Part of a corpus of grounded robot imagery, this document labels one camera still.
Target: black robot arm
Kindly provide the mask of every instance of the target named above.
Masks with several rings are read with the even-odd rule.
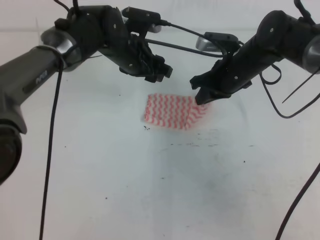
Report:
[[[310,19],[295,19],[283,11],[270,12],[248,42],[236,52],[229,52],[225,60],[217,61],[210,71],[190,80],[192,89],[200,88],[196,102],[202,105],[229,98],[283,59],[312,74],[316,72],[320,67],[320,28]]]

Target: wire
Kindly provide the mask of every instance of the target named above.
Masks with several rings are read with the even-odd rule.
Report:
[[[56,81],[56,88],[55,88],[55,94],[54,94],[54,100],[53,100],[53,106],[52,106],[51,121],[50,121],[48,157],[47,157],[47,162],[46,162],[46,172],[45,172],[45,181],[44,181],[44,190],[43,190],[43,201],[42,201],[39,240],[42,240],[44,237],[44,226],[45,226],[45,215],[46,215],[46,205],[47,205],[47,196],[48,196],[50,166],[51,166],[52,145],[53,145],[53,137],[54,137],[55,116],[56,116],[56,110],[57,110],[58,97],[59,97],[59,91],[60,91],[63,70],[64,70],[64,63],[62,60],[60,60],[59,61],[58,78]]]
[[[228,55],[227,51],[219,43],[217,43],[216,41],[213,41],[212,39],[210,39],[209,37],[206,37],[203,34],[200,34],[200,33],[196,32],[196,31],[189,30],[189,29],[187,29],[185,27],[182,27],[182,26],[178,26],[178,25],[172,24],[170,22],[168,22],[167,26],[173,27],[173,28],[176,28],[176,29],[180,29],[182,31],[188,32],[190,34],[196,35],[198,37],[201,37],[203,39],[206,39],[206,40],[214,43],[220,49],[220,51],[222,53],[222,55],[219,55],[220,58],[225,58]]]
[[[72,0],[74,13],[77,17],[81,15],[78,0]]]
[[[164,46],[164,47],[168,47],[168,48],[173,48],[173,49],[178,49],[178,50],[182,50],[182,51],[186,51],[186,52],[190,52],[190,53],[194,53],[194,54],[199,54],[199,55],[203,55],[203,56],[208,56],[208,57],[213,57],[213,58],[220,58],[221,57],[221,55],[219,55],[219,54],[211,54],[211,53],[198,51],[198,50],[194,50],[191,48],[178,46],[178,45],[174,45],[174,44],[170,44],[170,43],[166,43],[166,42],[162,42],[162,41],[156,41],[156,40],[152,40],[152,39],[145,39],[145,41],[150,44],[156,44],[156,45],[160,45],[160,46]]]
[[[308,190],[308,188],[310,187],[310,185],[313,183],[313,181],[315,180],[315,178],[317,177],[317,175],[320,172],[320,163],[319,165],[316,167],[316,169],[314,170],[314,172],[312,173],[312,175],[310,176],[310,178],[308,179],[308,181],[306,181],[306,183],[304,184],[303,188],[300,190],[300,192],[298,193],[298,195],[295,197],[293,203],[291,204],[288,212],[286,213],[281,226],[279,228],[279,231],[275,237],[275,240],[280,240],[282,233],[285,230],[285,227],[289,221],[289,218],[291,217],[291,214],[294,212],[296,206],[298,205],[299,201],[301,200],[301,198],[304,196],[304,194],[306,193],[306,191]]]
[[[262,76],[262,72],[259,73],[260,75],[260,78],[262,80],[262,82],[264,82],[266,85],[275,85],[277,84],[281,78],[282,78],[282,72],[281,72],[281,69],[279,67],[277,67],[276,65],[272,64],[271,67],[273,67],[275,70],[277,70],[279,73],[280,73],[280,76],[277,78],[277,80],[275,81],[267,81],[265,80],[265,78]]]
[[[68,8],[64,3],[60,2],[59,0],[53,0],[55,1],[57,4],[59,4],[60,6],[62,6],[65,10],[67,10],[68,12],[70,11],[70,8]]]
[[[306,105],[305,105],[304,107],[302,107],[300,110],[296,111],[296,112],[295,112],[294,114],[292,114],[292,115],[285,116],[285,115],[283,115],[282,113],[280,113],[280,111],[277,109],[276,104],[275,104],[274,100],[272,99],[272,97],[271,97],[271,95],[270,95],[270,92],[268,91],[267,85],[270,85],[270,84],[269,84],[270,82],[267,82],[267,81],[262,77],[262,74],[260,74],[260,78],[261,78],[261,81],[262,81],[262,85],[263,85],[263,87],[264,87],[264,90],[265,90],[266,94],[268,95],[268,98],[269,98],[269,100],[270,100],[270,102],[271,102],[274,110],[276,111],[276,113],[277,113],[280,117],[282,117],[282,118],[284,118],[284,119],[291,119],[291,118],[293,118],[294,116],[302,113],[304,110],[306,110],[308,107],[310,107],[312,104],[314,104],[314,103],[320,98],[320,93],[319,93],[313,100],[311,100],[308,104],[306,104]]]
[[[290,93],[289,96],[286,97],[285,100],[283,100],[282,103],[284,103],[285,101],[287,101],[296,91],[298,91],[299,88],[301,88],[306,82],[308,82],[314,75],[316,75],[318,72],[320,71],[320,67],[313,73],[311,74],[310,77],[308,77],[303,83],[301,83],[292,93]]]

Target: red and white cloth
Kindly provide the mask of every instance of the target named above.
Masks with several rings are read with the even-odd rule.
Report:
[[[202,119],[209,104],[197,105],[192,96],[151,94],[148,96],[144,120],[170,129],[187,130]]]

